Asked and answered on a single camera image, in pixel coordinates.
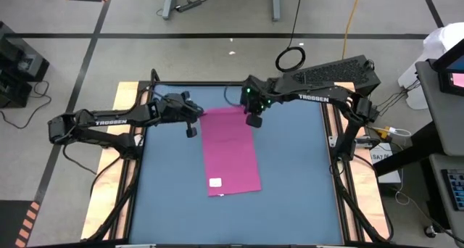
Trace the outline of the keyboard with blue keys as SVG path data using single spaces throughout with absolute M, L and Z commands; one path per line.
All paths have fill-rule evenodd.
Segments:
M 464 211 L 464 169 L 443 169 L 441 172 L 454 210 Z

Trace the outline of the white paper label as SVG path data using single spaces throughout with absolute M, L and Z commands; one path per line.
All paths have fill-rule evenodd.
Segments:
M 370 158 L 373 164 L 386 159 L 393 155 L 393 150 L 391 144 L 389 143 L 379 143 L 370 150 Z M 379 183 L 401 183 L 400 173 L 396 170 L 394 172 L 387 173 L 378 177 Z

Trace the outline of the tilted touchscreen monitor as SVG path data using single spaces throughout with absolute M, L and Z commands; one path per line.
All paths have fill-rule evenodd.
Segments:
M 464 38 L 432 64 L 440 91 L 464 96 Z

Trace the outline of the black equipment rack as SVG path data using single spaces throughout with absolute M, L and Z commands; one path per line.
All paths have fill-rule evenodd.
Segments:
M 33 87 L 49 67 L 49 61 L 0 21 L 0 109 L 23 108 Z

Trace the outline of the white bundle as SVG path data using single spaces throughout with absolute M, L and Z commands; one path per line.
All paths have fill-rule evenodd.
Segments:
M 464 39 L 464 22 L 456 22 L 438 28 L 423 40 L 422 54 L 398 78 L 400 88 L 406 88 L 406 102 L 414 110 L 427 109 L 428 105 L 417 79 L 415 63 L 426 59 L 438 59 L 459 41 Z

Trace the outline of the wooden side board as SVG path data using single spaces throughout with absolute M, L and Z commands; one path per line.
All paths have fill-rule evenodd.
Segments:
M 344 170 L 341 181 L 348 188 L 348 192 L 356 199 L 369 223 L 384 239 L 390 236 L 389 224 L 386 219 L 384 206 L 378 189 L 377 177 L 371 167 L 370 151 L 366 148 L 357 148 L 355 156 L 347 165 L 340 165 Z M 353 212 L 345 201 L 338 201 L 340 217 L 347 222 L 348 232 L 342 236 L 350 241 L 370 241 L 365 230 L 361 229 Z
M 120 82 L 117 87 L 113 109 L 130 108 L 138 96 L 138 91 L 146 86 L 145 82 Z M 104 173 L 94 184 L 93 191 L 81 234 L 87 239 L 94 234 L 106 220 L 113 207 L 130 185 L 136 162 L 134 160 L 117 160 L 118 152 L 114 149 L 103 149 L 98 170 Z

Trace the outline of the black power strip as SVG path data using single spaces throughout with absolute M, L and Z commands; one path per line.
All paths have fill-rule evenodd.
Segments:
M 184 5 L 178 5 L 175 7 L 175 10 L 177 12 L 185 12 L 187 10 L 190 10 L 190 9 L 193 9 L 195 7 L 198 7 L 200 6 L 201 4 L 203 3 L 202 0 L 196 0 L 196 1 L 192 1 L 192 2 L 189 2 L 187 4 L 184 4 Z

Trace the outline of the grey keyboard shelf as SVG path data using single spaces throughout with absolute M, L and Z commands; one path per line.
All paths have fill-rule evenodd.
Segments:
M 444 219 L 447 221 L 448 229 L 451 230 L 456 245 L 459 248 L 464 248 L 464 211 L 454 210 L 441 172 L 443 169 L 464 169 L 464 157 L 431 154 L 429 162 L 436 181 L 437 199 L 441 202 L 440 205 L 444 211 Z

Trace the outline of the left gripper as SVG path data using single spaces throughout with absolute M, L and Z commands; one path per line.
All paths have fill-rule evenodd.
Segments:
M 192 124 L 204 114 L 203 108 L 190 99 L 188 91 L 183 91 L 180 94 L 161 95 L 156 93 L 156 95 L 156 125 L 182 122 Z

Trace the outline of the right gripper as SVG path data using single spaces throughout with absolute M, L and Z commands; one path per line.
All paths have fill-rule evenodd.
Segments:
M 279 102 L 280 96 L 275 92 L 279 78 L 260 80 L 250 75 L 241 87 L 240 105 L 245 114 L 261 114 L 272 104 Z

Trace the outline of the grey workstation desk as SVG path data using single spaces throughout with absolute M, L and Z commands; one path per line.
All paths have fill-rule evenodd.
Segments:
M 416 62 L 415 68 L 444 153 L 464 156 L 464 96 L 441 92 L 429 62 Z

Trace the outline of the black workstation base beam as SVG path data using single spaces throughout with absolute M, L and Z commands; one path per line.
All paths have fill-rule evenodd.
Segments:
M 434 121 L 422 127 L 412 136 L 412 146 L 374 164 L 377 175 L 399 170 L 413 162 L 421 161 L 430 154 L 440 152 L 442 144 Z

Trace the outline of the pink towel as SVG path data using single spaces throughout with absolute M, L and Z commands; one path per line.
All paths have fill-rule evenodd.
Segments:
M 252 129 L 239 107 L 209 109 L 200 117 L 207 195 L 262 189 Z

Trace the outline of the black perforated computer case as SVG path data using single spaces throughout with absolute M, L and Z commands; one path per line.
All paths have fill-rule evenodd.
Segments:
M 370 95 L 381 84 L 375 73 L 374 62 L 365 55 L 303 68 L 290 72 L 289 75 L 299 83 L 351 82 L 355 91 L 363 96 Z

